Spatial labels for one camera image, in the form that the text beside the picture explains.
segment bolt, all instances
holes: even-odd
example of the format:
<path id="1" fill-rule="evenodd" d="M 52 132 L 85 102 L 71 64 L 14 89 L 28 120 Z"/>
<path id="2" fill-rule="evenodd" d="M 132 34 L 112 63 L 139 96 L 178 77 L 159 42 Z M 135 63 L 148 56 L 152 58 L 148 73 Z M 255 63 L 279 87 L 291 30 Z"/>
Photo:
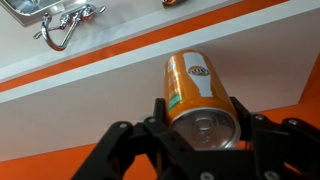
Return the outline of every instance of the bolt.
<path id="1" fill-rule="evenodd" d="M 127 125 L 126 123 L 121 123 L 119 127 L 120 127 L 120 128 L 126 128 L 127 126 L 128 126 L 128 125 Z"/>
<path id="2" fill-rule="evenodd" d="M 258 119 L 258 120 L 260 120 L 260 121 L 263 120 L 263 118 L 264 118 L 264 117 L 263 117 L 262 115 L 256 115 L 256 119 Z"/>
<path id="3" fill-rule="evenodd" d="M 274 171 L 266 171 L 264 177 L 267 180 L 280 180 L 280 176 Z"/>
<path id="4" fill-rule="evenodd" d="M 297 124 L 298 124 L 298 121 L 295 120 L 295 119 L 290 119 L 288 122 L 289 122 L 290 124 L 292 124 L 292 125 L 297 125 Z"/>
<path id="5" fill-rule="evenodd" d="M 150 118 L 150 119 L 149 119 L 149 123 L 154 123 L 154 122 L 156 122 L 156 119 L 155 119 L 155 118 Z"/>
<path id="6" fill-rule="evenodd" d="M 203 172 L 200 174 L 200 180 L 214 180 L 214 176 L 210 172 Z"/>

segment white surface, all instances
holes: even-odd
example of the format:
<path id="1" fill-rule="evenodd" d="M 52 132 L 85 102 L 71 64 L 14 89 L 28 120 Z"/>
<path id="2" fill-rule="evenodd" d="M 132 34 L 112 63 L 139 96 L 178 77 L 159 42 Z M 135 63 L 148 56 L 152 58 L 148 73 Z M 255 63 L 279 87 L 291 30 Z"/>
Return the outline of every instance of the white surface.
<path id="1" fill-rule="evenodd" d="M 282 18 L 299 15 L 275 21 L 277 8 L 1 93 L 0 160 L 95 143 L 113 122 L 150 115 L 164 63 L 179 49 L 207 54 L 229 95 L 250 111 L 297 103 L 320 49 L 320 9 L 288 10 Z M 267 17 L 254 19 L 261 13 Z"/>
<path id="2" fill-rule="evenodd" d="M 107 7 L 106 11 L 93 22 L 78 27 L 71 43 L 62 52 L 50 49 L 42 38 L 32 39 L 40 30 L 40 22 L 22 28 L 1 7 L 0 15 L 5 15 L 3 26 L 12 28 L 2 28 L 1 31 L 4 32 L 0 33 L 2 41 L 8 42 L 0 44 L 0 49 L 4 50 L 0 61 L 0 82 L 239 1 L 241 0 L 188 0 L 180 6 L 163 9 L 160 0 L 93 0 L 91 4 L 97 7 L 104 5 Z M 50 27 L 58 25 L 59 17 L 60 15 L 54 17 L 55 23 Z M 52 38 L 56 43 L 61 43 L 66 34 L 65 31 L 53 33 L 56 33 Z"/>

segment aluminum can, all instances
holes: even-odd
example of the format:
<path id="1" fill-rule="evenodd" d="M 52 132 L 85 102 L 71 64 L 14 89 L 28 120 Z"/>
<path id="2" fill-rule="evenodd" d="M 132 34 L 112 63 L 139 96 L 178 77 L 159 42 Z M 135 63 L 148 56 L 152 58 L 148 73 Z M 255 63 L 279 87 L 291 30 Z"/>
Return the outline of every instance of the aluminum can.
<path id="1" fill-rule="evenodd" d="M 165 64 L 166 123 L 196 150 L 234 147 L 237 113 L 210 60 L 183 50 Z"/>

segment orange object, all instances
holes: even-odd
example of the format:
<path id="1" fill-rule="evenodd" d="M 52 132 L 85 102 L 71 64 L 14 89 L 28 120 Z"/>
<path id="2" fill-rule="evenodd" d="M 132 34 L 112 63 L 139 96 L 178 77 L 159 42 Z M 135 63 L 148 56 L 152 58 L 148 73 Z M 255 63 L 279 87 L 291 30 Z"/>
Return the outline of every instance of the orange object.
<path id="1" fill-rule="evenodd" d="M 237 113 L 204 54 L 184 50 L 165 65 L 167 121 L 195 149 L 233 147 L 240 136 Z"/>

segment can rim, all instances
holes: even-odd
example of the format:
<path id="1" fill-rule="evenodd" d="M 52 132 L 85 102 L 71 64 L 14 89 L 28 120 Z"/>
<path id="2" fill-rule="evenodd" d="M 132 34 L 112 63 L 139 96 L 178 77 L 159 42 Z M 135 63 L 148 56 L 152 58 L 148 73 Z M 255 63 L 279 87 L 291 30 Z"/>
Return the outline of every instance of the can rim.
<path id="1" fill-rule="evenodd" d="M 229 142 L 223 146 L 222 148 L 231 148 L 234 147 L 236 145 L 236 143 L 239 141 L 240 139 L 240 135 L 241 135 L 241 128 L 240 128 L 240 124 L 239 121 L 237 120 L 237 118 L 235 118 L 235 116 L 233 114 L 231 114 L 228 111 L 225 111 L 223 109 L 220 108 L 214 108 L 214 107 L 199 107 L 199 108 L 192 108 L 186 111 L 183 111 L 182 113 L 180 113 L 176 118 L 174 118 L 170 125 L 169 128 L 172 128 L 172 125 L 174 124 L 174 121 L 177 121 L 179 118 L 181 118 L 182 116 L 191 113 L 191 112 L 195 112 L 195 111 L 199 111 L 199 110 L 211 110 L 211 111 L 219 111 L 221 113 L 225 113 L 226 115 L 228 115 L 234 122 L 234 127 L 235 127 L 235 131 L 233 133 L 233 136 L 231 137 L 231 139 L 229 140 Z"/>

